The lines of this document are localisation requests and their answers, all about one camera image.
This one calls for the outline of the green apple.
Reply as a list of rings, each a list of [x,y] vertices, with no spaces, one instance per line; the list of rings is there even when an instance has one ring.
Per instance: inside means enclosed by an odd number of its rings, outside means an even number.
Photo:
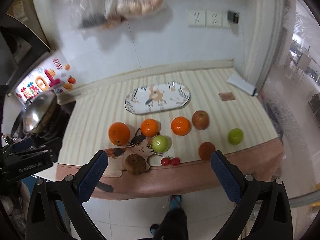
[[[244,132],[239,128],[234,128],[228,133],[228,142],[231,145],[238,145],[240,142],[242,142],[243,137]]]
[[[157,153],[164,153],[169,149],[169,140],[166,136],[157,135],[151,141],[152,149]]]

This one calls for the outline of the dark orange tangerine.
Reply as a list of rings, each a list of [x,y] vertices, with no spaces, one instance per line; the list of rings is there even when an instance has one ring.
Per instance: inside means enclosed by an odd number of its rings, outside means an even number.
[[[202,160],[210,160],[211,155],[215,152],[215,145],[211,142],[204,142],[199,146],[198,154]]]

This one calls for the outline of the large orange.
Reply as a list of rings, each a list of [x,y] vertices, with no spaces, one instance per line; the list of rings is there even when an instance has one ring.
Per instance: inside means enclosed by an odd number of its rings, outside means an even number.
[[[115,122],[108,129],[110,142],[116,146],[123,146],[129,142],[130,130],[122,122]]]

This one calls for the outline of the dark brown red apple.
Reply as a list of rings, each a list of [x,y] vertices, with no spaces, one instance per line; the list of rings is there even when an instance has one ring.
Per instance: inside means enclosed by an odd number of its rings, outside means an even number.
[[[146,171],[146,161],[140,155],[131,154],[125,159],[125,169],[134,176],[140,175]]]

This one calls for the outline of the red cherry tomato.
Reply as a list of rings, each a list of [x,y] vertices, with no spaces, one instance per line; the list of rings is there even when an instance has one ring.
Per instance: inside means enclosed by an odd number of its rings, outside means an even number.
[[[180,159],[179,158],[172,158],[172,159],[170,159],[170,165],[172,165],[172,166],[178,166],[178,165],[180,165]]]
[[[161,159],[161,165],[162,165],[162,166],[168,166],[168,165],[170,165],[170,159],[167,158],[167,157],[162,158],[162,159]]]

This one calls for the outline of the small mandarin orange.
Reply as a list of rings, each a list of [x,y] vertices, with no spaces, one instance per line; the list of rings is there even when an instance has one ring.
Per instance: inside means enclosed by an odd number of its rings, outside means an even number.
[[[159,132],[158,122],[154,119],[146,119],[141,123],[140,131],[146,137],[154,137]]]

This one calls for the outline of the black induction cooktop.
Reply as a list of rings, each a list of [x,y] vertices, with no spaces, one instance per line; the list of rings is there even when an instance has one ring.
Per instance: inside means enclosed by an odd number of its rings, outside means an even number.
[[[76,101],[71,101],[64,105],[57,105],[54,114],[50,119],[48,125],[48,139],[60,138],[62,139],[66,131],[68,122],[70,120]]]

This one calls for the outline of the black trouser leg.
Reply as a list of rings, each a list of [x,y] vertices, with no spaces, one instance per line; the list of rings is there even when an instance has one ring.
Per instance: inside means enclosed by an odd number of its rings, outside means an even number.
[[[175,208],[173,210],[170,210],[165,215],[159,228],[156,230],[153,239],[189,239],[187,216],[183,209]]]

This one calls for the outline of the blue shoe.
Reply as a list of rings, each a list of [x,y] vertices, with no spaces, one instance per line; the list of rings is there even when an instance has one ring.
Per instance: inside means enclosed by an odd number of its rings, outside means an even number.
[[[182,205],[181,195],[171,195],[169,198],[169,208],[170,210],[179,209]]]

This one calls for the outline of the oval floral ceramic plate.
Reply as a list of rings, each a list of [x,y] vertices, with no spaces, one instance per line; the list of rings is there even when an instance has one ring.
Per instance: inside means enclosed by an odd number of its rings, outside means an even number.
[[[135,115],[184,107],[191,98],[188,87],[176,81],[138,87],[125,98],[124,106]]]

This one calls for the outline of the clear bag of eggs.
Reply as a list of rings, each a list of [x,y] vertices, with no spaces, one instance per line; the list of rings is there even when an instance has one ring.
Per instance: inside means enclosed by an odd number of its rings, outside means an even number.
[[[106,18],[144,18],[164,7],[163,0],[105,0],[104,15]]]

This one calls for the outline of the black charger plug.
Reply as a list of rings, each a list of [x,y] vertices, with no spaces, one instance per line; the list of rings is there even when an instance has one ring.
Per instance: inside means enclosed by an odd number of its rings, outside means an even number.
[[[229,24],[238,24],[239,23],[240,14],[234,11],[227,11],[227,21]]]

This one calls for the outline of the colourful wall sticker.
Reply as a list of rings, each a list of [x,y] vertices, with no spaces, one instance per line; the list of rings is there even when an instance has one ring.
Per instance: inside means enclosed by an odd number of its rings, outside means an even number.
[[[72,90],[77,81],[71,66],[62,64],[51,56],[33,69],[16,87],[15,96],[24,104],[45,90],[53,89],[56,94]]]

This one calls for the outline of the white wall socket middle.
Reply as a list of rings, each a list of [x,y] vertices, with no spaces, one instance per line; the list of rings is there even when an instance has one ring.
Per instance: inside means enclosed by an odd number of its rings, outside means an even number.
[[[206,10],[206,27],[207,28],[221,28],[222,27],[222,13]]]

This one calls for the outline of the white wall socket left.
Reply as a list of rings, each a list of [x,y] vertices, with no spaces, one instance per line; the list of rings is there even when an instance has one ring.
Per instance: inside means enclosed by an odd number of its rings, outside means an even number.
[[[206,11],[205,10],[188,10],[187,11],[188,27],[205,27]]]

